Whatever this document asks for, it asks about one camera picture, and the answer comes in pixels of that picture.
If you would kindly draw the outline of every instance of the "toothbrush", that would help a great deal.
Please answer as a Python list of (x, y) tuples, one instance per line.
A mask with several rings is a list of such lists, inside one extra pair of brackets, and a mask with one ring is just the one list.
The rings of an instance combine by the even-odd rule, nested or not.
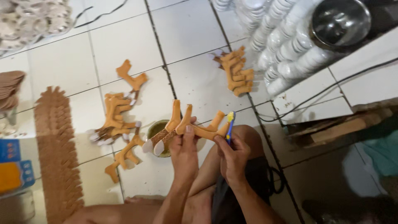
[(229, 145), (231, 145), (231, 133), (232, 133), (232, 126), (234, 125), (234, 121), (235, 121), (235, 115), (236, 115), (235, 111), (231, 111), (226, 116), (226, 118), (228, 119), (228, 122), (230, 122), (228, 133), (226, 134), (226, 137), (225, 137), (226, 141), (228, 142)]

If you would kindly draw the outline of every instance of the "floor tile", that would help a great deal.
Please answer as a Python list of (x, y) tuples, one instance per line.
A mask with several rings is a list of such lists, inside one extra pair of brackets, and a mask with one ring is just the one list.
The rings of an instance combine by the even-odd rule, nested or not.
[(207, 0), (155, 10), (152, 18), (168, 64), (227, 45)]
[(30, 72), (29, 61), (26, 51), (0, 59), (0, 72), (15, 70), (24, 71), (26, 73), (25, 78), (22, 81), (21, 88), (17, 93), (19, 98), (17, 112), (20, 112), (33, 108), (31, 87), (32, 74)]
[(147, 0), (149, 5), (149, 10), (153, 11), (162, 7), (173, 5), (184, 0)]
[[(93, 6), (87, 11), (88, 21), (93, 21), (101, 14), (110, 13), (112, 10), (123, 4), (125, 0), (84, 0), (86, 8)], [(103, 15), (97, 21), (89, 24), (90, 29), (102, 27), (111, 23), (131, 18), (140, 14), (146, 13), (146, 6), (144, 0), (126, 1), (126, 4), (114, 11), (112, 14)]]
[[(282, 105), (275, 105), (278, 111)], [(308, 121), (322, 120), (352, 115), (353, 112), (345, 98), (342, 96), (333, 100), (325, 101), (303, 109), (298, 109), (282, 118), (284, 124), (295, 124)]]
[[(380, 194), (363, 165), (358, 152), (346, 147), (288, 167), (284, 174), (300, 209), (304, 200), (360, 203), (361, 197)], [(311, 217), (301, 213), (311, 223)]]
[(238, 16), (234, 10), (217, 12), (226, 37), (230, 43), (248, 37), (244, 28), (241, 26)]
[[(73, 20), (75, 20), (76, 16), (84, 10), (83, 0), (69, 0), (68, 5), (70, 7), (72, 7), (72, 14), (70, 17)], [(82, 25), (87, 22), (86, 13), (84, 13), (82, 16), (80, 16), (80, 18), (78, 19), (78, 21), (76, 22), (76, 25), (74, 27)], [(32, 49), (35, 47), (42, 46), (44, 44), (52, 43), (54, 41), (58, 41), (58, 40), (61, 40), (61, 39), (67, 38), (67, 37), (71, 37), (71, 36), (86, 32), (87, 30), (88, 30), (87, 26), (82, 26), (79, 28), (72, 28), (68, 33), (65, 33), (63, 35), (45, 37), (42, 40), (40, 40), (39, 42), (34, 43), (31, 46), (29, 46), (29, 48)]]
[(120, 183), (113, 183), (109, 175), (104, 172), (113, 162), (111, 154), (79, 166), (85, 206), (123, 203)]
[[(265, 120), (272, 120), (276, 117), (271, 102), (256, 106), (256, 109), (260, 114), (260, 117)], [(289, 139), (286, 137), (285, 130), (280, 125), (279, 121), (263, 122), (263, 125), (265, 127), (265, 131), (269, 135), (269, 139), (271, 140), (272, 146), (282, 167), (292, 165), (296, 162), (328, 152), (334, 148), (341, 147), (341, 144), (345, 145), (344, 142), (338, 142), (339, 144), (336, 143), (332, 146), (325, 145), (309, 149), (302, 149), (293, 145), (289, 141)]]
[(89, 140), (89, 129), (98, 129), (105, 123), (100, 89), (94, 88), (69, 97), (72, 125), (79, 163), (112, 153), (110, 145), (98, 146)]
[[(336, 80), (333, 78), (329, 69), (325, 68), (276, 96), (273, 100), (273, 103), (275, 108), (278, 108), (278, 114), (285, 114), (298, 104), (308, 100), (310, 97), (313, 97), (335, 82)], [(305, 108), (310, 105), (319, 104), (341, 96), (343, 96), (343, 94), (340, 92), (340, 88), (335, 86), (326, 91), (326, 93), (323, 93), (320, 96), (317, 96), (314, 99), (304, 103), (299, 108)]]
[(28, 51), (33, 97), (47, 86), (60, 86), (66, 96), (98, 86), (88, 33), (82, 33)]
[[(281, 181), (275, 181), (275, 187), (278, 188)], [(269, 201), (271, 202), (271, 207), (282, 217), (288, 224), (299, 224), (300, 219), (298, 217), (296, 208), (293, 204), (292, 198), (285, 187), (282, 193), (273, 194)]]
[(33, 193), (35, 203), (35, 216), (26, 222), (27, 224), (47, 224), (46, 206), (44, 201), (43, 183), (37, 179), (35, 184), (29, 188)]
[(20, 49), (20, 50), (17, 50), (17, 51), (7, 51), (6, 53), (4, 53), (3, 55), (1, 55), (2, 53), (0, 52), (0, 59), (1, 58), (5, 58), (5, 57), (9, 57), (9, 56), (11, 56), (11, 55), (14, 55), (14, 54), (18, 54), (18, 53), (20, 53), (20, 52), (23, 52), (23, 51), (27, 51), (27, 50), (29, 50), (29, 47), (24, 47), (24, 48), (22, 48), (22, 49)]
[(17, 114), (17, 132), (9, 136), (7, 139), (19, 139), (21, 159), (31, 160), (33, 173), (35, 178), (41, 177), (39, 151), (36, 141), (36, 127), (33, 109)]
[[(148, 81), (141, 86), (136, 104), (130, 111), (123, 113), (125, 122), (142, 122), (140, 129), (142, 140), (146, 140), (146, 132), (154, 122), (162, 119), (170, 119), (174, 99), (167, 74), (163, 68), (149, 70), (146, 72), (146, 75)], [(102, 94), (128, 92), (131, 89), (131, 86), (125, 80), (118, 80), (101, 86)], [(112, 146), (114, 151), (120, 151), (126, 146), (126, 143), (119, 138)]]
[(126, 59), (132, 65), (130, 75), (163, 65), (148, 14), (90, 33), (101, 85), (120, 79), (115, 70)]
[(246, 94), (237, 98), (228, 90), (225, 72), (212, 62), (202, 54), (168, 65), (182, 112), (192, 104), (199, 123), (213, 119), (218, 110), (227, 114), (250, 107)]

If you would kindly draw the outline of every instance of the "black shorts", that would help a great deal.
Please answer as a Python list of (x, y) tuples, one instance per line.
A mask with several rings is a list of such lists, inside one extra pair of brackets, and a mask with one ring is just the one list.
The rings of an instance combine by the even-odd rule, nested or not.
[[(269, 205), (269, 196), (272, 194), (268, 180), (268, 162), (263, 157), (258, 157), (247, 161), (245, 175), (249, 185)], [(212, 224), (235, 224), (246, 223), (238, 201), (228, 186), (225, 179), (220, 175), (217, 179), (216, 190), (213, 196), (211, 209)]]

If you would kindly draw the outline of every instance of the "stainless steel bowl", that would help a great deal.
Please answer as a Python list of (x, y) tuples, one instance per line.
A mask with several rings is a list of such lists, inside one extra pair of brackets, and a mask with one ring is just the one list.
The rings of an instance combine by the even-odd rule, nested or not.
[(311, 28), (323, 45), (332, 49), (350, 47), (369, 33), (371, 15), (359, 0), (324, 0), (312, 14)]

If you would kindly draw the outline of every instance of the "orange foam piece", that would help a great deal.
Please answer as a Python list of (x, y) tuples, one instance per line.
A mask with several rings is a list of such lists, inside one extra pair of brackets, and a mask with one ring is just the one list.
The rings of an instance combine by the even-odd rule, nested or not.
[(137, 76), (136, 78), (132, 78), (128, 74), (130, 68), (131, 68), (130, 61), (128, 59), (126, 59), (124, 61), (124, 63), (122, 64), (122, 66), (120, 66), (119, 68), (116, 69), (116, 72), (118, 73), (118, 75), (121, 78), (126, 80), (131, 85), (131, 87), (133, 88), (134, 91), (138, 91), (138, 90), (140, 90), (141, 85), (144, 82), (146, 82), (148, 79), (147, 79), (145, 73), (142, 73), (141, 75)]

